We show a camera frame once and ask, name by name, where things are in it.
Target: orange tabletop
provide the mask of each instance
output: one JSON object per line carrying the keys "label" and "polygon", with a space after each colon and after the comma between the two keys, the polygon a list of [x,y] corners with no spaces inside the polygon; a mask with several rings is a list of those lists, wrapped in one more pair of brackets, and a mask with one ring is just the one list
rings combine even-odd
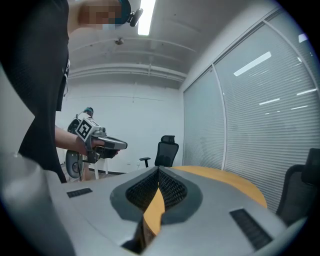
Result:
{"label": "orange tabletop", "polygon": [[[242,193],[246,194],[248,197],[261,204],[263,207],[267,208],[266,199],[261,191],[250,181],[234,173],[201,166],[176,166],[172,168],[227,183],[240,190]],[[143,215],[146,224],[155,235],[157,235],[160,231],[161,215],[164,212],[164,199],[161,195],[160,190],[158,189],[149,207]]]}

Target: black shirt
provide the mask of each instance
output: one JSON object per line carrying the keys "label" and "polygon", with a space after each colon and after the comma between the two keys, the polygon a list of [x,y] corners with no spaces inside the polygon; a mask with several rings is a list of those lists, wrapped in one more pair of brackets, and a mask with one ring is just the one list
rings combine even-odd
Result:
{"label": "black shirt", "polygon": [[6,28],[0,60],[13,88],[35,116],[19,152],[66,182],[56,150],[55,119],[66,84],[68,2],[9,2],[13,2],[6,7],[10,19],[1,23]]}

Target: ceiling light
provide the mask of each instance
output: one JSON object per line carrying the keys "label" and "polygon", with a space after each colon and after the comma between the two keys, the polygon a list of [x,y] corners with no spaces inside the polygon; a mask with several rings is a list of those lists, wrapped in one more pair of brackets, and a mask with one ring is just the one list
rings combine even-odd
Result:
{"label": "ceiling light", "polygon": [[139,20],[138,27],[138,34],[141,36],[149,35],[155,4],[156,0],[141,0],[140,8],[143,9],[143,14]]}
{"label": "ceiling light", "polygon": [[297,109],[302,109],[302,108],[306,108],[306,107],[308,107],[308,105],[306,105],[306,106],[294,107],[294,108],[291,108],[291,110],[297,110]]}
{"label": "ceiling light", "polygon": [[267,103],[270,103],[270,102],[276,102],[276,101],[279,101],[279,100],[280,100],[280,98],[276,98],[276,99],[272,99],[272,100],[268,100],[268,101],[259,103],[259,105],[267,104]]}
{"label": "ceiling light", "polygon": [[302,95],[302,94],[307,94],[307,93],[315,92],[316,90],[317,90],[317,89],[306,90],[306,91],[303,91],[303,92],[299,92],[299,93],[297,93],[296,95],[299,96],[299,95]]}
{"label": "ceiling light", "polygon": [[300,34],[300,35],[298,36],[298,40],[299,40],[299,43],[302,43],[303,41],[308,40],[308,37],[307,37],[306,34]]}
{"label": "ceiling light", "polygon": [[265,54],[261,55],[260,57],[256,58],[255,60],[251,61],[244,67],[240,68],[238,71],[234,72],[233,74],[237,77],[240,76],[242,73],[248,71],[249,69],[252,69],[256,65],[260,64],[261,62],[264,62],[265,60],[269,59],[271,57],[271,52],[268,51]]}

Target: ceiling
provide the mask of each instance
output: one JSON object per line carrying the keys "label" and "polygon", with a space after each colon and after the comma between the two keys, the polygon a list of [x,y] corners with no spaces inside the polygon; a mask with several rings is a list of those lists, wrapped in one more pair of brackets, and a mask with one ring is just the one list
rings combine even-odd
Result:
{"label": "ceiling", "polygon": [[[140,0],[129,0],[132,10]],[[76,30],[69,39],[70,78],[147,75],[183,82],[191,66],[252,0],[156,0],[149,36],[138,26]],[[115,40],[123,38],[124,44]]]}

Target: white wall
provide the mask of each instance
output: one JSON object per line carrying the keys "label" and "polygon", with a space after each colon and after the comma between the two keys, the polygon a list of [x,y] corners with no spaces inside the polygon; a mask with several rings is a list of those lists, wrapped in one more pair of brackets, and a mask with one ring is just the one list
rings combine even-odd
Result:
{"label": "white wall", "polygon": [[[66,129],[76,114],[92,107],[94,120],[106,128],[107,134],[128,143],[127,149],[108,159],[109,172],[144,168],[144,162],[139,161],[143,157],[150,157],[149,166],[153,166],[163,135],[175,135],[176,143],[183,144],[180,94],[177,89],[156,86],[166,83],[167,79],[147,76],[138,80],[123,75],[70,79],[56,125]],[[181,150],[173,165],[182,165]]]}
{"label": "white wall", "polygon": [[[203,54],[195,61],[188,76],[179,89],[181,108],[184,109],[184,91],[225,51],[233,42],[256,25],[263,17],[279,7],[279,4],[272,0],[253,0],[245,9],[242,9],[225,28],[214,37]],[[183,144],[180,149],[183,155]]]}

